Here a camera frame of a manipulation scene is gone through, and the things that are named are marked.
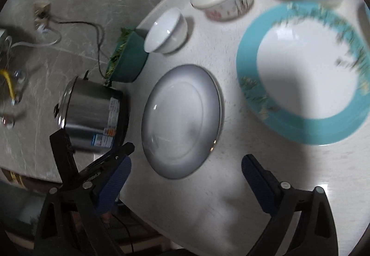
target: plate rim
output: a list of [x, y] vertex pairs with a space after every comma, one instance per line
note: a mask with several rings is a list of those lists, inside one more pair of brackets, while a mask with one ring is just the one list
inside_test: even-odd
[[[272, 111], [269, 112], [267, 110], [262, 111], [261, 113], [262, 109], [259, 110], [259, 108], [256, 107], [255, 104], [253, 104], [250, 101], [250, 96], [246, 95], [250, 93], [250, 90], [259, 90], [260, 94], [263, 94], [262, 95], [263, 97], [268, 96], [259, 78], [256, 65], [258, 49], [264, 36], [275, 25], [279, 25], [283, 22], [290, 21], [290, 19], [297, 19], [297, 21], [299, 22], [299, 19], [302, 18], [303, 19], [312, 18], [318, 21], [319, 23], [321, 22], [324, 27], [328, 26], [339, 34], [342, 34], [341, 32], [343, 32], [344, 33], [342, 38], [343, 40], [348, 39], [347, 29], [349, 29], [351, 31], [350, 33], [350, 35], [352, 36], [351, 38], [353, 39], [351, 43], [353, 45], [350, 45], [350, 50], [354, 54], [353, 57], [357, 56], [356, 53], [359, 52], [357, 49], [352, 50], [352, 48], [355, 47], [362, 48], [361, 54], [363, 52], [364, 56], [362, 58], [363, 62], [361, 63], [369, 65], [369, 50], [367, 46], [364, 44], [362, 38], [358, 35], [356, 30], [354, 29], [354, 27], [349, 22], [347, 22], [346, 19], [337, 15], [334, 11], [327, 9], [323, 6], [320, 6], [317, 3], [306, 1], [295, 1], [282, 3], [280, 5], [268, 9], [260, 16], [258, 16], [249, 25], [249, 27], [247, 28], [242, 37], [236, 55], [237, 77], [249, 107], [252, 108], [254, 114], [256, 114], [260, 119], [262, 119], [262, 121], [269, 128], [273, 129], [274, 131], [284, 136], [285, 138], [288, 138], [289, 140], [293, 140], [296, 142], [310, 145], [331, 144], [350, 136], [366, 120], [370, 107], [370, 94], [368, 90], [370, 77], [368, 73], [369, 70], [368, 68], [366, 69], [365, 76], [359, 75], [358, 77], [358, 82], [361, 81], [361, 84], [363, 84], [362, 82], [366, 81], [367, 93], [365, 95], [362, 95], [363, 99], [361, 99], [360, 101], [358, 100], [359, 89], [357, 88], [354, 97], [352, 98], [350, 104], [347, 105], [345, 109], [343, 109], [340, 113], [334, 116], [327, 117], [324, 119], [305, 119], [285, 109], [277, 110], [276, 108], [273, 109], [274, 111], [276, 111], [275, 113], [271, 113]], [[246, 75], [244, 70], [250, 69], [249, 68], [250, 65], [254, 65], [252, 68], [254, 74]], [[272, 98], [269, 97], [268, 100], [272, 101], [271, 107], [277, 106], [277, 103]], [[341, 123], [343, 122], [342, 117], [343, 112], [348, 110], [350, 106], [353, 107], [354, 102], [359, 103], [360, 105], [362, 105], [362, 107], [359, 108], [356, 117], [354, 118], [351, 117], [350, 120], [351, 123], [347, 124], [347, 127], [338, 130], [337, 126], [343, 124]], [[328, 132], [328, 130], [332, 128], [336, 129], [337, 131]]]

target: product label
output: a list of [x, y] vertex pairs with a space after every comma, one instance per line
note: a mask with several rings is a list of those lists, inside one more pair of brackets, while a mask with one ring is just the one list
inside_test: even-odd
[[104, 128], [104, 135], [115, 136], [118, 124], [118, 115], [120, 113], [120, 101], [111, 97], [109, 102], [109, 116], [107, 127]]
[[120, 101], [116, 98], [111, 97], [109, 102], [109, 111], [119, 112], [120, 111]]
[[96, 134], [92, 138], [91, 145], [97, 146], [100, 148], [111, 148], [113, 143], [113, 137], [112, 136], [106, 136], [103, 134]]

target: pot lid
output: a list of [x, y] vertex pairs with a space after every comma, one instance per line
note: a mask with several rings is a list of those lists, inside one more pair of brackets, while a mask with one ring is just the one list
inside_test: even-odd
[[60, 96], [59, 103], [54, 107], [54, 117], [58, 120], [58, 125], [61, 129], [65, 126], [65, 117], [67, 115], [67, 109], [69, 105], [69, 101], [71, 99], [71, 93], [73, 90], [73, 86], [77, 80], [77, 76], [75, 76], [66, 86], [63, 94]]

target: blue gripper pad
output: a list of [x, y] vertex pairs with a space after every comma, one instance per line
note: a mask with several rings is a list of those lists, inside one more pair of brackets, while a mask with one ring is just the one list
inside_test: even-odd
[[103, 214], [112, 209], [114, 201], [119, 195], [130, 172], [131, 159], [129, 156], [126, 156], [99, 192], [98, 200], [95, 204], [95, 213]]
[[278, 211], [274, 203], [274, 193], [248, 155], [243, 157], [242, 172], [263, 212], [274, 216]]

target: wall outlet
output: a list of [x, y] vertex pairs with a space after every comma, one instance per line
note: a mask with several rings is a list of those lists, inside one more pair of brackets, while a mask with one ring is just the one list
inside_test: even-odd
[[33, 5], [35, 16], [35, 29], [49, 26], [51, 5], [49, 2], [36, 2]]

